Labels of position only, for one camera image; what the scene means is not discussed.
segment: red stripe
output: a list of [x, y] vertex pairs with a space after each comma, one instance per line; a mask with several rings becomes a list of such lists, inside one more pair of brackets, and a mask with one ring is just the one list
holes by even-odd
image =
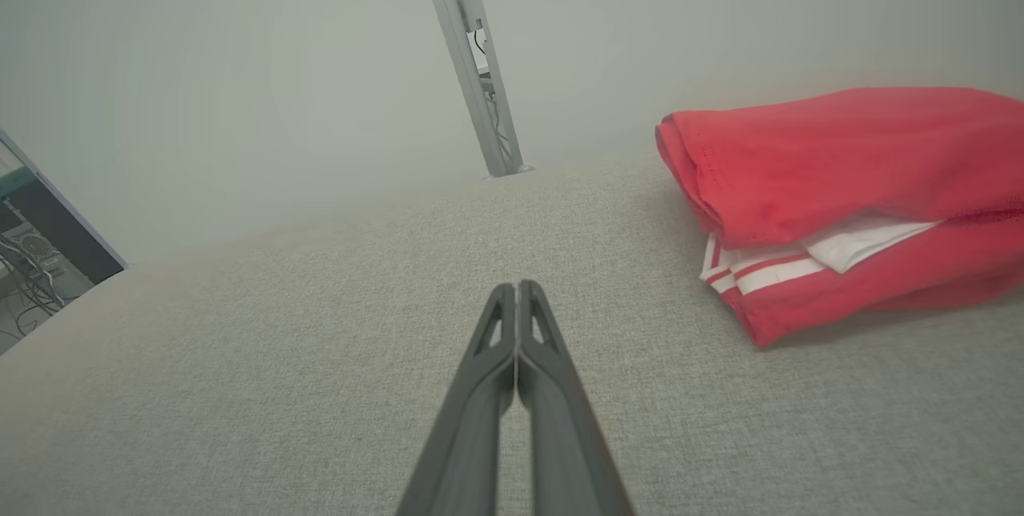
[[711, 267], [718, 268], [718, 262], [721, 260], [720, 256], [722, 254], [722, 245], [715, 239], [715, 251], [711, 254]]
[[746, 268], [742, 268], [742, 270], [736, 272], [736, 280], [742, 278], [742, 276], [750, 274], [750, 272], [757, 272], [761, 268], [767, 268], [769, 265], [788, 264], [795, 260], [804, 260], [804, 258], [809, 257], [811, 257], [809, 254], [794, 254], [793, 256], [787, 256], [785, 258], [775, 258], [775, 260], [765, 260], [763, 262], [758, 262], [757, 264], [748, 265]]
[[729, 272], [728, 270], [725, 270], [723, 272], [718, 272], [718, 274], [715, 274], [714, 276], [710, 276], [710, 278], [707, 278], [705, 282], [708, 283], [708, 284], [712, 284], [712, 283], [716, 282], [717, 280], [721, 280], [721, 278], [724, 278], [724, 276], [728, 276], [729, 274], [731, 274], [731, 272]]

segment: gray fabric surface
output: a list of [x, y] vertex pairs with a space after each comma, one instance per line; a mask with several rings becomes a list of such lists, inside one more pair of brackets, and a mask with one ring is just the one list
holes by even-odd
[[[1020, 296], [757, 349], [702, 250], [647, 148], [139, 265], [0, 357], [0, 512], [390, 514], [523, 276], [638, 514], [1024, 511]], [[527, 443], [516, 403], [501, 514], [529, 513]]]

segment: red cloth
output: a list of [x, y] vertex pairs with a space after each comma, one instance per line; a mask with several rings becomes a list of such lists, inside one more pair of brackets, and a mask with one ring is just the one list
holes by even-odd
[[1024, 284], [1022, 101], [966, 89], [848, 90], [676, 112], [656, 136], [725, 250], [795, 243], [864, 209], [943, 221], [843, 274], [772, 280], [745, 295], [725, 280], [751, 268], [709, 278], [759, 346], [859, 309], [975, 304]]
[[666, 116], [657, 146], [727, 250], [794, 243], [873, 209], [942, 221], [1024, 207], [1024, 103], [956, 87], [867, 87]]

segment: red fabric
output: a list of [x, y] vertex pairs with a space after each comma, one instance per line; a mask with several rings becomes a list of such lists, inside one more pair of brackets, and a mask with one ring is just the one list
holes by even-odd
[[859, 309], [976, 304], [1024, 284], [1022, 101], [969, 89], [848, 90], [676, 112], [656, 139], [702, 227], [726, 250], [796, 243], [865, 209], [943, 221], [844, 274], [825, 269], [746, 295], [725, 290], [758, 346]]
[[794, 243], [864, 210], [915, 221], [1024, 207], [1024, 103], [955, 87], [874, 87], [676, 112], [662, 158], [727, 250]]

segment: black panel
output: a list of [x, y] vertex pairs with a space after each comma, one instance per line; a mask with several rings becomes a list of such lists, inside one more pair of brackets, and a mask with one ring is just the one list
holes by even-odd
[[41, 181], [15, 190], [10, 203], [92, 284], [123, 270]]

